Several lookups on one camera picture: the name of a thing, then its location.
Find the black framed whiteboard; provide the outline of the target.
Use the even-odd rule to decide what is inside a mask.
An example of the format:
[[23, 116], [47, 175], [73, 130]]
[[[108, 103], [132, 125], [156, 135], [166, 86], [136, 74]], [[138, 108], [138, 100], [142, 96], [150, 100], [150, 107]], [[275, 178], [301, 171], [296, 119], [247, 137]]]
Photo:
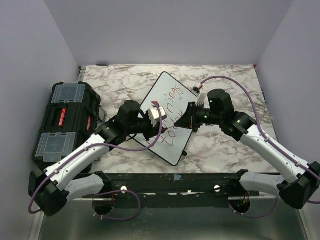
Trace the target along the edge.
[[172, 166], [179, 163], [192, 134], [191, 129], [173, 125], [186, 112], [188, 103], [196, 100], [197, 97], [191, 90], [169, 73], [162, 72], [142, 101], [141, 109], [144, 112], [152, 106], [152, 101], [157, 101], [167, 114], [163, 127], [168, 130], [150, 150]]

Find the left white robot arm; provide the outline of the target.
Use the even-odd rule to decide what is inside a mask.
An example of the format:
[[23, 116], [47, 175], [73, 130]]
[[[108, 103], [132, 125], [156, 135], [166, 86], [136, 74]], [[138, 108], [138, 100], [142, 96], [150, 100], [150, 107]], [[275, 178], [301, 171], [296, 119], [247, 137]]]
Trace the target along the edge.
[[29, 214], [43, 212], [47, 217], [51, 217], [72, 200], [90, 195], [107, 197], [112, 181], [103, 172], [95, 172], [82, 178], [77, 176], [95, 160], [114, 149], [131, 152], [131, 149], [121, 146], [130, 135], [142, 134], [146, 140], [155, 138], [148, 146], [135, 148], [134, 152], [150, 149], [165, 132], [163, 120], [166, 117], [164, 108], [157, 101], [152, 101], [146, 112], [141, 110], [138, 102], [125, 101], [113, 118], [100, 124], [95, 132], [68, 156], [44, 170], [36, 169], [30, 173]]

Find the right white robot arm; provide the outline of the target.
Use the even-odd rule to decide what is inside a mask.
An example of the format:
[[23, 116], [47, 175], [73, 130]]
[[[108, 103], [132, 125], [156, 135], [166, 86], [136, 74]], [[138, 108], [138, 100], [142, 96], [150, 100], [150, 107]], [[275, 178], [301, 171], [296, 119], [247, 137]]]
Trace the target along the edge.
[[230, 191], [241, 196], [247, 191], [280, 197], [290, 207], [300, 210], [320, 186], [320, 164], [294, 155], [263, 131], [256, 120], [234, 110], [231, 96], [223, 89], [201, 93], [196, 102], [189, 102], [183, 116], [174, 124], [177, 128], [198, 129], [202, 125], [217, 125], [232, 137], [271, 164], [280, 174], [244, 171], [230, 183]]

